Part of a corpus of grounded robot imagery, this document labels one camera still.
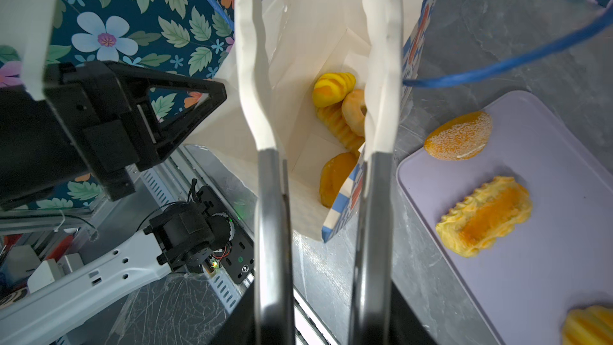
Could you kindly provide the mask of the braided bagel bread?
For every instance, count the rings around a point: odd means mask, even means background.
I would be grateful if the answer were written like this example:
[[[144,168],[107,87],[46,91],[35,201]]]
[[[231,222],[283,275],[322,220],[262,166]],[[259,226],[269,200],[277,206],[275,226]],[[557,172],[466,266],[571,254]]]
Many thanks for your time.
[[[343,100],[342,113],[346,124],[359,137],[365,136],[367,106],[363,89],[354,89]]]

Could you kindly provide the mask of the small striped round bun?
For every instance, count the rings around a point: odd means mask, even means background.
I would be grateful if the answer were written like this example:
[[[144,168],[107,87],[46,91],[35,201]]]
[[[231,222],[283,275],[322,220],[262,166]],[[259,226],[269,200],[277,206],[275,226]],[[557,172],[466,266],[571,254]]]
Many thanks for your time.
[[[563,344],[612,344],[612,309],[590,306],[568,313],[561,331]]]

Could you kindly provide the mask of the large striped loaf bread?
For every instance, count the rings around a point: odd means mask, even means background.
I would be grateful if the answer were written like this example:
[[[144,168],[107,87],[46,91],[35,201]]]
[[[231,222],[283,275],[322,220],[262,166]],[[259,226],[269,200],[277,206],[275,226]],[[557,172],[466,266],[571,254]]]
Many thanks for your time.
[[[348,126],[343,116],[341,103],[317,108],[316,115],[349,152],[356,157],[359,156],[359,149],[365,142],[365,138],[354,133]]]

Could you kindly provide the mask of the yellow oval bread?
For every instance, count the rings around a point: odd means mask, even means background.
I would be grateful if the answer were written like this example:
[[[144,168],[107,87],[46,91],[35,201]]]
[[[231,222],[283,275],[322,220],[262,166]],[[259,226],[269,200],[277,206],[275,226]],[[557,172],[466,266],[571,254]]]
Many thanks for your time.
[[[352,73],[325,73],[314,84],[314,106],[323,108],[343,101],[355,85],[356,78]]]

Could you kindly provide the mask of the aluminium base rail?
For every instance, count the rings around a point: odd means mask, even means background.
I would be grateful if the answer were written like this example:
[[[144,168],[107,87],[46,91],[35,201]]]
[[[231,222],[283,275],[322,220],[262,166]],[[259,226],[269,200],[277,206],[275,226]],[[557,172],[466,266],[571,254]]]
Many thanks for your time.
[[[211,187],[252,238],[255,194],[209,149],[181,147],[164,164],[143,173],[140,180],[161,210],[183,201],[191,180]],[[245,282],[234,284],[223,268],[208,274],[204,261],[183,266],[163,281],[131,293],[113,329],[121,343],[138,334],[144,344],[209,343],[253,279],[254,273]]]

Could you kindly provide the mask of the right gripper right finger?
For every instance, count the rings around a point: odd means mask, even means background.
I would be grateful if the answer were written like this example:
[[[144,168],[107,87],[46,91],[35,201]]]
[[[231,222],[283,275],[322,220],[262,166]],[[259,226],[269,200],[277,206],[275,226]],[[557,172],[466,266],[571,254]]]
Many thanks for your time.
[[[436,345],[394,282],[390,294],[390,344]]]

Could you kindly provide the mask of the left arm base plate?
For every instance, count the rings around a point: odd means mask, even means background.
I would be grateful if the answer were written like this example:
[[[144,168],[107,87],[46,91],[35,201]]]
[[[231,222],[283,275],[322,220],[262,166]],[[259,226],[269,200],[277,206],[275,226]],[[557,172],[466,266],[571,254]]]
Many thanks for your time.
[[[215,236],[204,261],[207,273],[212,275],[215,270],[223,268],[234,284],[245,282],[255,266],[252,238],[211,187],[202,186],[196,192],[196,201],[204,206],[204,215]]]

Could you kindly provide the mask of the metal tongs white tips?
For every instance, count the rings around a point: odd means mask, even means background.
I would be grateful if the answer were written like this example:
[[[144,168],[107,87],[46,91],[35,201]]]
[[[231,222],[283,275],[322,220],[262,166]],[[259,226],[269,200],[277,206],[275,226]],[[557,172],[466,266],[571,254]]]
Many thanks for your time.
[[[258,151],[255,214],[255,338],[295,341],[291,219],[287,166],[265,102],[271,92],[261,0],[235,0],[235,44],[241,108]],[[371,49],[366,84],[367,146],[351,300],[350,339],[385,344],[390,333],[394,142],[402,97],[402,0],[362,0]]]

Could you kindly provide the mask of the long ridged glazed bread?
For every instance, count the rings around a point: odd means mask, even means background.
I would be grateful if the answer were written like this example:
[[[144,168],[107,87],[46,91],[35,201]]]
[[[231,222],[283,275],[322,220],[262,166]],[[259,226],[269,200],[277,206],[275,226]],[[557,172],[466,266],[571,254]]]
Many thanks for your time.
[[[464,258],[491,249],[532,214],[529,191],[512,177],[494,177],[443,215],[436,224],[442,244]]]

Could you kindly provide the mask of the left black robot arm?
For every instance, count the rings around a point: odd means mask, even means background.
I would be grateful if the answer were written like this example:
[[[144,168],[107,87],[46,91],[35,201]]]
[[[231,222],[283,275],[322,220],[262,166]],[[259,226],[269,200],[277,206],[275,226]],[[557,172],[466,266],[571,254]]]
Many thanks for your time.
[[[50,65],[43,97],[1,91],[1,208],[49,196],[91,173],[112,201],[135,190],[128,167],[163,163],[227,98],[218,81],[119,62]],[[88,265],[1,314],[4,344],[50,344],[115,301],[225,251],[236,224],[220,198],[193,182],[151,223]]]

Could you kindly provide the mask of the checkered paper bag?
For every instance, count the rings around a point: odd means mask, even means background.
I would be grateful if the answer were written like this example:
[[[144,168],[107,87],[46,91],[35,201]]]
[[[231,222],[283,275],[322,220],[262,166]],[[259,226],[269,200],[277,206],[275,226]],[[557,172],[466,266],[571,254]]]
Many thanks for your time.
[[[392,150],[400,107],[415,86],[417,49],[436,0],[234,0],[234,44],[217,79],[228,100],[188,137],[253,191],[257,154],[275,150],[287,174],[291,226],[328,241],[351,215],[345,196],[324,207],[321,169],[341,144],[315,118],[316,80],[347,72],[367,94],[366,157]]]

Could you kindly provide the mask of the sugared round bread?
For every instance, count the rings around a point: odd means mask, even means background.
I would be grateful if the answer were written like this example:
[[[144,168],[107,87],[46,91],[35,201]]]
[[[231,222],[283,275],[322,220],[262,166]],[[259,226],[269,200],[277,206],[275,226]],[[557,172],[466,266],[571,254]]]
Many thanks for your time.
[[[459,116],[432,132],[424,149],[442,161],[465,161],[477,156],[488,144],[493,119],[484,111]]]

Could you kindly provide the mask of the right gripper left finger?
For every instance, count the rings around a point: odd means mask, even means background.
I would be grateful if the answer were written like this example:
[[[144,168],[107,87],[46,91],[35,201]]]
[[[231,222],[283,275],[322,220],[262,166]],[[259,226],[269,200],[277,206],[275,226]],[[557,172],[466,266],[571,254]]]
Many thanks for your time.
[[[252,284],[210,345],[255,344],[255,286]]]

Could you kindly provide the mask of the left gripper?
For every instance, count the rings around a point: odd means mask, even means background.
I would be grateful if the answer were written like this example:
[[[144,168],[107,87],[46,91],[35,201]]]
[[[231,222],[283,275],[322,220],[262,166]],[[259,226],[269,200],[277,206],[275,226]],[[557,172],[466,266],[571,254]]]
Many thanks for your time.
[[[196,103],[163,117],[152,89],[196,95]],[[129,196],[128,166],[166,160],[226,100],[218,81],[119,62],[51,65],[42,100],[24,86],[1,91],[1,209],[45,199],[87,173],[111,200]]]

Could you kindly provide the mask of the orange pointed bread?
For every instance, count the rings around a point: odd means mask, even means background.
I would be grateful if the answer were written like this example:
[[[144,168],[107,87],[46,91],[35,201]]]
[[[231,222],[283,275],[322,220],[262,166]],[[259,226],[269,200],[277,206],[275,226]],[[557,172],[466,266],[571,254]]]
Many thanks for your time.
[[[321,204],[331,208],[345,180],[354,170],[358,158],[354,153],[341,153],[333,157],[322,168],[319,196]]]

